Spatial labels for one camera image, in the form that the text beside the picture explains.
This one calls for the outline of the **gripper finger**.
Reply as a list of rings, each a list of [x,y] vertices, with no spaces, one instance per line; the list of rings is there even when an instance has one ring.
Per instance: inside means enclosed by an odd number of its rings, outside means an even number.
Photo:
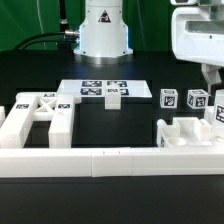
[[[210,64],[201,65],[201,72],[207,83],[208,93],[211,93],[211,89],[214,84],[219,84],[222,82],[219,74],[219,69],[220,67],[215,65]]]

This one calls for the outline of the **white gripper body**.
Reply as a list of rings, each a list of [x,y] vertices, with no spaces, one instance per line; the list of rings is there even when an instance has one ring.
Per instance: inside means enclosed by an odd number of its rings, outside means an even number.
[[[176,58],[224,67],[224,3],[174,3],[172,50]]]

